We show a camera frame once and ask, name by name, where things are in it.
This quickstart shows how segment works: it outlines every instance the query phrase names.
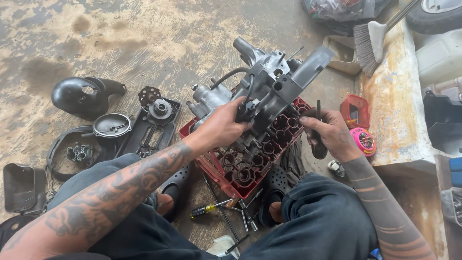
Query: sandal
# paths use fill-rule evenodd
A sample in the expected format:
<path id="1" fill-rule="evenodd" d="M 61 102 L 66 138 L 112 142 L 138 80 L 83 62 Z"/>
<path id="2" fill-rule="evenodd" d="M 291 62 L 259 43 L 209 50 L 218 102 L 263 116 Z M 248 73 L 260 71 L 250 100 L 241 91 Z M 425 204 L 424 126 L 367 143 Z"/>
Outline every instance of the sandal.
<path id="1" fill-rule="evenodd" d="M 258 210 L 258 220 L 267 228 L 272 228 L 279 222 L 273 220 L 269 214 L 271 203 L 275 202 L 274 197 L 279 197 L 282 201 L 287 190 L 287 174 L 281 166 L 273 164 L 262 181 L 263 196 L 260 209 Z"/>
<path id="2" fill-rule="evenodd" d="M 161 186 L 161 194 L 168 194 L 173 199 L 173 208 L 163 215 L 164 219 L 172 223 L 176 218 L 181 199 L 184 199 L 186 192 L 186 184 L 191 175 L 191 171 L 194 170 L 194 161 L 191 161 L 188 165 L 178 170 L 168 180 L 166 180 Z"/>

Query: dark pants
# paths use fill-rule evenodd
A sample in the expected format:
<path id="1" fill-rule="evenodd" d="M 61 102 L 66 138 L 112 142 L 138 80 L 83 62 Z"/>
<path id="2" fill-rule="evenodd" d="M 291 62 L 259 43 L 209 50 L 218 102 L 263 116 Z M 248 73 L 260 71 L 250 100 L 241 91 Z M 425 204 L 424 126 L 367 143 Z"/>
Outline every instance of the dark pants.
<path id="1" fill-rule="evenodd" d="M 80 172 L 64 183 L 49 209 L 138 160 L 127 154 Z M 286 194 L 281 210 L 286 223 L 244 250 L 241 259 L 365 260 L 377 248 L 374 226 L 356 192 L 335 180 L 306 174 Z M 189 242 L 147 204 L 136 207 L 88 251 L 111 259 L 217 258 Z"/>

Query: broom bristles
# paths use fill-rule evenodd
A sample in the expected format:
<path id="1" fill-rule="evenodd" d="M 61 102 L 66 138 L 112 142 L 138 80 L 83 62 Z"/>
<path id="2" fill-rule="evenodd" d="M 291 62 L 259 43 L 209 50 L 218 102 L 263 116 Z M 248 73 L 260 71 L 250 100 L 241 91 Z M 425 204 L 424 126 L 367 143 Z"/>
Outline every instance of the broom bristles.
<path id="1" fill-rule="evenodd" d="M 353 27 L 353 35 L 359 66 L 368 77 L 372 77 L 379 63 L 376 62 L 372 49 L 369 26 L 364 24 Z"/>

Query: tattooed arm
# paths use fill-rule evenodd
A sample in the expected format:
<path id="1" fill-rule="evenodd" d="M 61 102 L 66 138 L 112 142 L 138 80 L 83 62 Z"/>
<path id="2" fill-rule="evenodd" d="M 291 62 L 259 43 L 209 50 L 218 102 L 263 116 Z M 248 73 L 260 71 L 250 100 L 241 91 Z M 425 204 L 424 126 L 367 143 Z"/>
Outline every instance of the tattooed arm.
<path id="1" fill-rule="evenodd" d="M 44 259 L 88 250 L 178 169 L 248 130 L 250 123 L 234 122 L 243 99 L 218 107 L 180 142 L 94 183 L 27 224 L 6 243 L 0 259 Z"/>
<path id="2" fill-rule="evenodd" d="M 308 142 L 316 144 L 310 133 L 318 131 L 331 155 L 342 163 L 375 226 L 383 259 L 435 260 L 424 237 L 354 143 L 340 112 L 321 110 L 322 122 L 313 118 L 315 112 L 310 109 L 304 114 L 310 118 L 300 119 Z"/>

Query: wheel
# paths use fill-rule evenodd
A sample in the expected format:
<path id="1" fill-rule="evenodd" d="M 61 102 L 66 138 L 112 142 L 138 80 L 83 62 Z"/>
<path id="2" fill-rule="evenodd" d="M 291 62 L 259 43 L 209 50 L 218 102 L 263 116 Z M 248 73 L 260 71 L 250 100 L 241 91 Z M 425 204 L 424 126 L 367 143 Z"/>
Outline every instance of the wheel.
<path id="1" fill-rule="evenodd" d="M 409 27 L 421 34 L 441 34 L 462 28 L 460 0 L 422 0 L 406 17 Z"/>

